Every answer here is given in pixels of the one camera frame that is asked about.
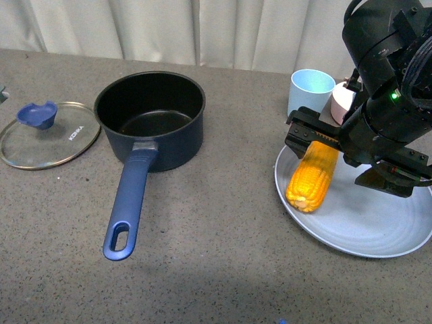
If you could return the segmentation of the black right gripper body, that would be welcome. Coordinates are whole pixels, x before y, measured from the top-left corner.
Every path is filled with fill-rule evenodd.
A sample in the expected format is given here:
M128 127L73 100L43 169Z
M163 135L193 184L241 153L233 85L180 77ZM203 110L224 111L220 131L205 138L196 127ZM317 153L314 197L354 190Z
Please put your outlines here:
M344 161L358 167L373 164L431 131L431 111L412 105L394 81L373 96L366 89L350 96L340 146Z

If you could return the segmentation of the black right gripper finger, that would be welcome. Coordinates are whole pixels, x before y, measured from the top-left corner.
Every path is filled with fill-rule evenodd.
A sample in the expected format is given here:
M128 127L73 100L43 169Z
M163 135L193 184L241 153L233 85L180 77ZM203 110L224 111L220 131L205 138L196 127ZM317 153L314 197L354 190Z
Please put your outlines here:
M289 126L285 138L286 146L302 159L310 144L314 141L341 151L339 142L340 127L335 127L321 121L321 114L307 107L293 110L286 121Z
M431 185L431 166L424 163L396 163L382 160L374 163L354 181L356 185L394 196L408 198L415 187Z

